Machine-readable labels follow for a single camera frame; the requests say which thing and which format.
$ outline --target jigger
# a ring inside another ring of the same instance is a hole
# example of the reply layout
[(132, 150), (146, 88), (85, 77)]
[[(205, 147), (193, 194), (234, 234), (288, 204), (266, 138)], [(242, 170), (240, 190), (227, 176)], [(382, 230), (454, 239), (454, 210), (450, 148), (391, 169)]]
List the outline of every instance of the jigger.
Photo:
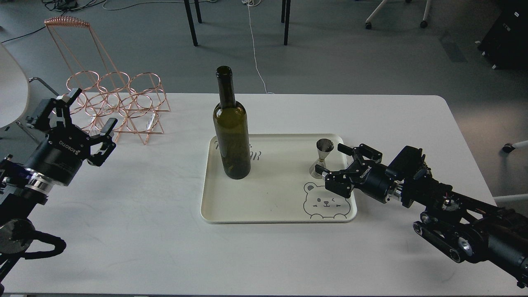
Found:
[(317, 154), (319, 155), (319, 158), (314, 162), (314, 164), (312, 164), (309, 172), (313, 178), (322, 179), (323, 176), (315, 172), (315, 165), (321, 165), (322, 167), (326, 167), (325, 158), (334, 149), (334, 143), (329, 139), (321, 138), (317, 141), (316, 147), (317, 147)]

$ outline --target bottle neck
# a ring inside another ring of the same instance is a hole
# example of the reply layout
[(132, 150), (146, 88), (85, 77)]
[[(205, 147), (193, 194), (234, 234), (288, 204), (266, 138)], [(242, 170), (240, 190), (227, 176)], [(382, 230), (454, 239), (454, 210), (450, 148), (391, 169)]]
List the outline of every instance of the bottle neck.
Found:
[(218, 78), (218, 90), (220, 94), (220, 107), (229, 108), (235, 107), (237, 102), (234, 98), (233, 90), (233, 74), (231, 68), (227, 66), (220, 66), (216, 70), (216, 77)]

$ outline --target robotic arm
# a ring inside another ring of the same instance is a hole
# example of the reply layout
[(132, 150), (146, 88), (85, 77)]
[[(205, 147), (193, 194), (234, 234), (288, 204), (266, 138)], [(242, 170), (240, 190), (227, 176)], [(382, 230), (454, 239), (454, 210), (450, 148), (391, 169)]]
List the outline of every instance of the robotic arm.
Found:
[[(95, 136), (72, 124), (69, 108), (80, 93), (81, 89), (75, 89), (57, 99), (42, 100), (26, 120), (30, 128), (44, 132), (45, 139), (24, 165), (12, 162), (12, 155), (0, 161), (0, 282), (20, 258), (47, 258), (64, 251), (66, 243), (61, 238), (36, 231), (27, 217), (37, 204), (46, 203), (55, 184), (70, 184), (82, 161), (101, 166), (116, 147), (110, 135), (117, 123), (115, 118), (109, 119)], [(90, 148), (96, 144), (102, 144), (101, 148), (91, 154)], [(33, 240), (53, 245), (54, 249), (26, 252)]]
[(395, 199), (407, 208), (416, 201), (426, 207), (413, 224), (423, 239), (457, 263), (489, 260), (515, 277), (517, 286), (528, 286), (528, 218), (455, 193), (452, 186), (436, 181), (421, 148), (404, 147), (389, 166), (381, 164), (380, 152), (365, 144), (339, 144), (337, 150), (354, 161), (333, 172), (316, 166), (327, 190), (350, 198), (357, 188), (381, 203)]

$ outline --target caster wheel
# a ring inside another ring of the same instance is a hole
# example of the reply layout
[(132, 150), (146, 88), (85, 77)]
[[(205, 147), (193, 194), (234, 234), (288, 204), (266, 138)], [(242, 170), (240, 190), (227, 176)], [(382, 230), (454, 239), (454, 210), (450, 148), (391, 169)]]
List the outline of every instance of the caster wheel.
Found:
[(512, 146), (511, 143), (506, 143), (503, 147), (502, 147), (502, 151), (505, 152), (505, 153), (511, 153), (515, 148)]

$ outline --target wine bottle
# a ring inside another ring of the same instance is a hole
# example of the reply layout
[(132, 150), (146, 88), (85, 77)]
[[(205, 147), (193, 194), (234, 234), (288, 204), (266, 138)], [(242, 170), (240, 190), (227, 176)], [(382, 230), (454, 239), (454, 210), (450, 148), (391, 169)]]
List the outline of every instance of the wine bottle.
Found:
[(213, 112), (214, 129), (224, 171), (232, 179), (242, 179), (251, 169), (249, 155), (248, 117), (246, 110), (234, 98), (231, 68), (216, 70), (220, 103)]

